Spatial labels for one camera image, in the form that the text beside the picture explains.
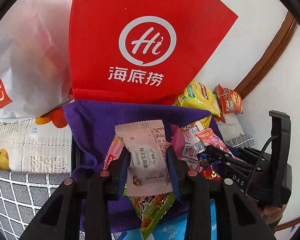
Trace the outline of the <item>person's right hand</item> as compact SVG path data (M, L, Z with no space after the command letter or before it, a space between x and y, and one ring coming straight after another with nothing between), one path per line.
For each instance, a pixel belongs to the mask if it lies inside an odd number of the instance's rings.
M283 213L287 207L287 204L284 204L281 208L276 206L266 206L263 209L258 207L258 201L254 198L248 196L248 199L252 203L252 205L256 208L259 215L263 218L263 220L267 223L268 226L277 227L280 220L283 217Z

